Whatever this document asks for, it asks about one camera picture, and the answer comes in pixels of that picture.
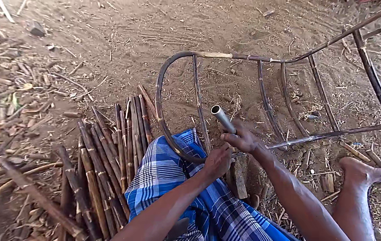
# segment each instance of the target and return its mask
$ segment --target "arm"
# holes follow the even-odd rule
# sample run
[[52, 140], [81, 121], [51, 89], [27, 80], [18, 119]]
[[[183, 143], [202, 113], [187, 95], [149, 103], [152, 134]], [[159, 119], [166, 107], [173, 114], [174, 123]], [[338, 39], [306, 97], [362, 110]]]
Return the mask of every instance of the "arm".
[[230, 167], [232, 150], [225, 144], [210, 152], [201, 171], [162, 195], [127, 224], [112, 241], [163, 240], [193, 200]]
[[323, 204], [281, 164], [261, 140], [234, 122], [237, 134], [221, 138], [240, 151], [252, 154], [271, 181], [281, 205], [306, 240], [349, 240]]

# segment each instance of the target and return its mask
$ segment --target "curved bamboo frame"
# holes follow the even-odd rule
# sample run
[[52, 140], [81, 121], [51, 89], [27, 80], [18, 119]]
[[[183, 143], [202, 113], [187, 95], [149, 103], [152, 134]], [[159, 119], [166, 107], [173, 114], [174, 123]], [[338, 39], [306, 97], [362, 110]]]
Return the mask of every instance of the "curved bamboo frame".
[[[209, 145], [209, 137], [208, 137], [207, 129], [205, 127], [205, 123], [204, 123], [205, 122], [204, 116], [202, 114], [202, 104], [201, 104], [201, 97], [200, 97], [201, 95], [200, 95], [200, 88], [199, 88], [199, 84], [198, 84], [198, 69], [197, 69], [197, 64], [196, 64], [197, 57], [253, 60], [253, 61], [257, 61], [259, 65], [262, 62], [280, 63], [281, 64], [281, 73], [280, 74], [281, 74], [281, 83], [283, 85], [284, 99], [286, 100], [286, 104], [287, 104], [287, 107], [289, 109], [290, 115], [292, 117], [294, 117], [293, 120], [295, 121], [296, 126], [300, 129], [300, 131], [304, 137], [300, 138], [300, 139], [296, 139], [296, 140], [283, 141], [283, 142], [279, 142], [279, 143], [275, 143], [275, 144], [269, 144], [269, 145], [267, 145], [268, 148], [278, 148], [278, 147], [283, 147], [283, 146], [287, 146], [287, 145], [291, 145], [291, 144], [296, 144], [296, 143], [301, 143], [301, 142], [306, 142], [306, 141], [313, 141], [313, 140], [317, 140], [317, 139], [333, 137], [333, 136], [338, 136], [338, 135], [348, 135], [348, 134], [361, 133], [361, 132], [367, 132], [367, 131], [381, 130], [381, 125], [376, 125], [376, 126], [369, 126], [369, 127], [362, 127], [362, 128], [355, 128], [355, 129], [339, 131], [339, 129], [337, 127], [337, 123], [333, 117], [331, 110], [330, 110], [330, 106], [329, 106], [329, 103], [327, 101], [327, 97], [325, 95], [320, 77], [317, 73], [314, 58], [312, 56], [314, 53], [316, 53], [316, 52], [324, 49], [325, 47], [328, 47], [328, 46], [332, 45], [333, 43], [336, 43], [337, 41], [345, 38], [346, 36], [348, 36], [350, 34], [352, 34], [354, 36], [354, 40], [356, 41], [356, 44], [359, 46], [359, 53], [360, 53], [360, 57], [362, 59], [366, 74], [368, 75], [368, 78], [369, 78], [369, 80], [370, 80], [370, 82], [371, 82], [371, 84], [375, 90], [376, 96], [378, 97], [380, 104], [381, 104], [381, 83], [378, 79], [378, 76], [376, 75], [376, 72], [375, 72], [375, 69], [373, 68], [372, 62], [370, 61], [368, 55], [365, 54], [365, 52], [366, 52], [365, 46], [364, 46], [364, 43], [362, 42], [362, 38], [360, 35], [360, 31], [359, 31], [365, 25], [379, 19], [380, 17], [381, 17], [381, 11], [375, 13], [373, 16], [365, 19], [361, 23], [354, 25], [352, 28], [344, 31], [343, 33], [333, 37], [331, 40], [329, 40], [329, 41], [321, 44], [320, 46], [310, 50], [309, 52], [306, 52], [302, 55], [299, 55], [299, 56], [291, 58], [291, 59], [280, 60], [280, 59], [273, 59], [270, 57], [263, 57], [263, 56], [257, 56], [257, 55], [225, 54], [225, 53], [193, 52], [193, 51], [182, 51], [182, 52], [178, 52], [178, 53], [172, 55], [170, 58], [168, 58], [165, 61], [165, 63], [162, 65], [162, 67], [159, 71], [159, 74], [158, 74], [158, 77], [156, 80], [156, 96], [155, 96], [156, 117], [157, 117], [157, 120], [159, 122], [160, 128], [166, 137], [167, 142], [169, 143], [169, 145], [172, 147], [172, 149], [178, 155], [180, 155], [181, 157], [183, 157], [187, 161], [195, 162], [195, 163], [204, 163], [205, 158], [197, 158], [197, 157], [188, 155], [174, 142], [174, 140], [172, 139], [172, 135], [166, 126], [165, 118], [164, 118], [163, 111], [162, 111], [161, 93], [162, 93], [162, 82], [163, 82], [165, 73], [166, 73], [168, 67], [173, 62], [175, 62], [176, 60], [178, 60], [180, 58], [184, 58], [184, 57], [192, 57], [194, 82], [195, 82], [195, 86], [196, 86], [195, 91], [196, 91], [197, 102], [198, 102], [198, 115], [199, 115], [200, 123], [202, 124], [203, 136], [205, 139], [205, 143], [208, 145]], [[364, 35], [363, 38], [371, 37], [371, 36], [379, 34], [379, 33], [381, 33], [381, 28]], [[296, 118], [296, 113], [294, 112], [293, 107], [291, 106], [289, 94], [287, 92], [287, 86], [285, 86], [285, 83], [287, 83], [287, 79], [285, 78], [285, 64], [286, 63], [294, 63], [296, 61], [300, 61], [300, 60], [305, 59], [305, 58], [308, 58], [309, 63], [311, 65], [311, 68], [312, 68], [312, 71], [314, 74], [314, 79], [315, 79], [315, 82], [317, 84], [320, 95], [322, 97], [322, 102], [324, 104], [324, 107], [327, 110], [327, 114], [328, 114], [329, 120], [331, 122], [333, 132], [309, 136], [308, 133], [306, 132], [306, 130], [300, 124], [299, 119]], [[258, 67], [258, 72], [260, 72], [260, 73], [258, 73], [259, 74], [259, 81], [263, 81], [262, 80], [262, 70], [259, 67]], [[267, 101], [267, 98], [265, 95], [266, 91], [264, 90], [263, 85], [260, 85], [260, 87], [263, 88], [263, 89], [261, 89], [261, 96], [262, 96], [262, 102], [264, 104], [264, 107], [266, 107], [266, 106], [268, 106], [267, 103], [265, 103]], [[269, 110], [266, 110], [266, 111], [267, 111], [267, 115], [269, 117], [270, 116]], [[274, 125], [273, 124], [274, 122], [272, 122], [271, 120], [270, 120], [270, 122], [273, 125], [273, 129], [275, 130], [276, 124]], [[279, 140], [282, 139], [281, 133], [277, 133], [277, 131], [276, 131], [276, 135], [277, 135], [277, 139], [279, 139]], [[211, 149], [211, 146], [208, 146], [208, 145], [206, 146], [206, 148], [207, 148], [207, 151], [209, 152]]]

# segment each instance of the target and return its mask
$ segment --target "blue checkered lungi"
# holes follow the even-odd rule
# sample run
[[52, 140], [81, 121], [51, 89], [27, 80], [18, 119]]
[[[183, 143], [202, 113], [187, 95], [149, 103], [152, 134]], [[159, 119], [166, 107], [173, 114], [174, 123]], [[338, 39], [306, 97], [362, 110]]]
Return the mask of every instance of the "blue checkered lungi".
[[[187, 154], [206, 157], [195, 129], [173, 136]], [[164, 136], [150, 143], [125, 197], [132, 220], [163, 194], [182, 184], [204, 164], [185, 161], [168, 145]], [[217, 179], [202, 191], [184, 211], [187, 233], [179, 241], [288, 241], [297, 240], [258, 211], [236, 199], [225, 183]]]

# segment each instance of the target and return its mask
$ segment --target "sandy soil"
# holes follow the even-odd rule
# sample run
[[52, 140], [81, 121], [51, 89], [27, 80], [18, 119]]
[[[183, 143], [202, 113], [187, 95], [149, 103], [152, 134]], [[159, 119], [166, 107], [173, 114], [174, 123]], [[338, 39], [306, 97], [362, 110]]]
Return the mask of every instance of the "sandy soil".
[[[20, 0], [5, 2], [12, 13], [21, 4]], [[0, 15], [0, 30], [10, 38], [21, 39], [24, 46], [30, 47], [24, 49], [22, 57], [19, 57], [19, 61], [30, 67], [46, 68], [49, 63], [52, 66], [56, 63], [65, 68], [64, 72], [67, 73], [83, 62], [84, 66], [73, 77], [88, 88], [98, 85], [108, 75], [108, 81], [92, 94], [95, 99], [93, 104], [112, 116], [113, 103], [119, 102], [123, 106], [126, 96], [139, 94], [139, 83], [154, 96], [157, 72], [166, 58], [178, 51], [238, 52], [288, 58], [327, 41], [343, 28], [381, 9], [381, 3], [319, 3], [313, 0], [270, 0], [263, 3], [123, 0], [110, 3], [111, 6], [106, 1], [28, 1], [20, 16], [12, 16], [16, 24], [9, 23]], [[259, 12], [270, 9], [275, 9], [275, 13], [268, 17], [263, 17]], [[47, 36], [39, 38], [29, 34], [32, 21], [41, 23], [47, 30]], [[368, 25], [362, 32], [380, 26], [381, 20]], [[338, 42], [314, 56], [339, 127], [349, 129], [380, 124], [381, 107], [362, 70], [352, 36], [345, 38], [345, 43], [351, 49], [350, 52], [343, 51], [343, 44]], [[46, 48], [48, 45], [57, 48], [52, 52]], [[381, 52], [381, 34], [369, 40], [368, 49]], [[381, 79], [381, 54], [370, 52], [370, 57]], [[198, 60], [204, 114], [213, 145], [217, 147], [221, 144], [216, 120], [209, 114], [209, 107], [214, 104], [220, 104], [235, 118], [249, 122], [252, 131], [263, 140], [274, 142], [274, 133], [261, 103], [256, 63], [242, 61], [233, 66], [235, 73], [232, 74], [228, 67], [238, 61]], [[279, 65], [264, 63], [263, 72], [268, 98], [282, 131], [289, 139], [300, 137], [280, 91]], [[308, 61], [287, 65], [287, 78], [291, 85], [289, 92], [292, 95], [301, 92], [303, 95], [299, 103], [294, 103], [295, 111], [307, 114], [318, 110], [322, 114], [323, 118], [315, 122], [303, 120], [305, 129], [311, 134], [330, 131]], [[81, 94], [81, 90], [66, 81], [58, 79], [56, 84], [65, 92]], [[221, 96], [230, 96], [238, 104], [232, 105]], [[31, 102], [28, 100], [29, 95], [23, 94], [22, 99]], [[51, 145], [58, 143], [75, 147], [78, 130], [74, 129], [67, 135], [64, 133], [75, 127], [76, 123], [74, 120], [64, 120], [61, 114], [65, 111], [86, 112], [91, 102], [87, 98], [76, 102], [56, 95], [39, 96], [37, 99], [40, 103], [47, 100], [54, 103], [54, 108], [50, 110], [54, 119], [43, 125], [40, 136], [31, 141], [37, 147], [34, 150], [49, 153]], [[199, 128], [191, 59], [180, 59], [169, 68], [163, 85], [162, 106], [172, 133]], [[154, 136], [161, 135], [156, 124], [152, 124], [152, 130]], [[362, 151], [373, 144], [375, 152], [381, 156], [381, 131], [345, 138]], [[315, 172], [338, 171], [335, 189], [339, 190], [342, 177], [337, 161], [350, 154], [337, 141], [316, 141], [276, 153], [291, 171], [295, 171], [307, 149], [312, 150], [310, 169]], [[245, 169], [249, 193], [260, 194], [263, 171], [254, 163], [245, 163]], [[318, 176], [308, 176], [308, 172], [298, 169], [297, 177], [319, 199], [328, 195], [321, 189]], [[54, 192], [52, 195], [58, 197], [59, 193]], [[16, 202], [7, 201], [25, 198], [24, 194], [15, 193], [12, 196], [11, 193], [5, 193], [3, 200], [0, 200], [0, 206], [7, 210], [0, 212], [0, 233], [2, 227], [19, 211], [13, 205]], [[268, 194], [268, 200], [263, 202], [263, 206], [269, 207], [269, 215], [276, 221], [275, 217], [282, 208], [272, 191]], [[334, 201], [324, 203], [329, 210], [334, 205]], [[376, 236], [381, 240], [381, 185], [375, 185], [371, 190], [370, 203]], [[282, 225], [295, 231], [288, 221]]]

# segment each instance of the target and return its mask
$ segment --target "bare foot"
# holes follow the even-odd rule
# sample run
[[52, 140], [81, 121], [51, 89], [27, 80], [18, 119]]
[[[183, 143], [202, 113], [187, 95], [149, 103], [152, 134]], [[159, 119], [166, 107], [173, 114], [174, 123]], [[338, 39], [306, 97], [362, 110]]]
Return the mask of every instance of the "bare foot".
[[345, 172], [345, 178], [351, 182], [368, 185], [381, 182], [381, 168], [368, 166], [352, 157], [341, 158], [339, 165]]

